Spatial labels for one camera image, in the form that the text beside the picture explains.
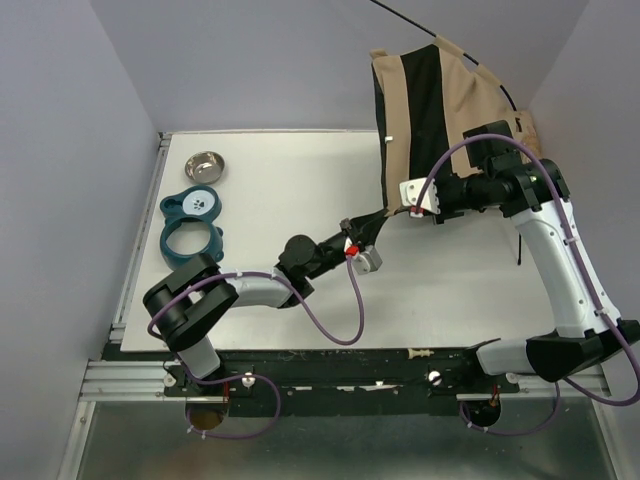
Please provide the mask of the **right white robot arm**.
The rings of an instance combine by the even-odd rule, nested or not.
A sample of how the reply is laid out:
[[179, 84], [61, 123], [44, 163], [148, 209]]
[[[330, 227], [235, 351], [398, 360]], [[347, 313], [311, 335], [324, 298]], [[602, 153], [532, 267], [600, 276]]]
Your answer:
[[480, 171], [437, 182], [442, 216], [498, 207], [531, 253], [554, 321], [547, 334], [479, 347], [460, 367], [462, 384], [480, 392], [508, 372], [555, 382], [628, 352], [639, 340], [639, 323], [623, 319], [597, 278], [559, 167], [548, 159], [523, 162], [504, 121], [464, 132], [461, 145]]

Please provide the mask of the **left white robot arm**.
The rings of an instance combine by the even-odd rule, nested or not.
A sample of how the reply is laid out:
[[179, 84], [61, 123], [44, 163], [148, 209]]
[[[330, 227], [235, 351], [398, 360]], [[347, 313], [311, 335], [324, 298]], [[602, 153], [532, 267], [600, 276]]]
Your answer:
[[[337, 345], [352, 345], [364, 332], [364, 303], [355, 275], [372, 273], [381, 266], [375, 242], [389, 216], [388, 210], [381, 209], [344, 219], [340, 231], [320, 243], [296, 235], [287, 241], [269, 271], [223, 273], [212, 255], [197, 254], [143, 296], [151, 317], [147, 333], [182, 362], [188, 384], [201, 395], [212, 394], [221, 385], [222, 360], [208, 334], [232, 308], [300, 305], [326, 338]], [[347, 267], [359, 311], [358, 330], [350, 340], [330, 334], [305, 302], [314, 292], [311, 281], [341, 264]]]

